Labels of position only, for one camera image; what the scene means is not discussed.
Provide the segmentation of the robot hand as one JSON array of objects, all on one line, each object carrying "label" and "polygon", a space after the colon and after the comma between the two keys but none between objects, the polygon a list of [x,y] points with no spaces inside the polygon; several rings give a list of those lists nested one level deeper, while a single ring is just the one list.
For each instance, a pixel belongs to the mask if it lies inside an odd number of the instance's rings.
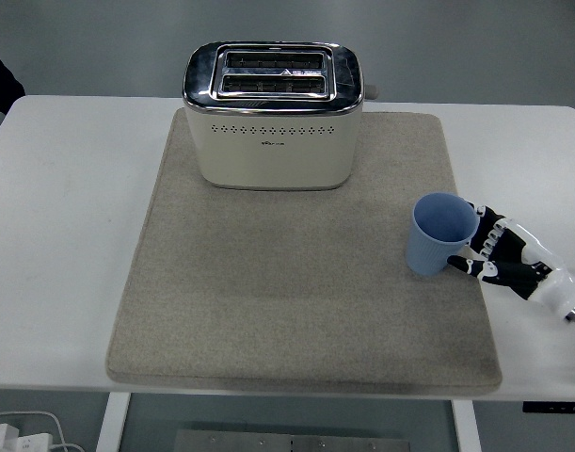
[{"label": "robot hand", "polygon": [[474,256],[452,255],[448,264],[481,282],[508,287],[575,325],[575,276],[564,262],[512,218],[485,205],[472,208],[479,217],[469,242]]}]

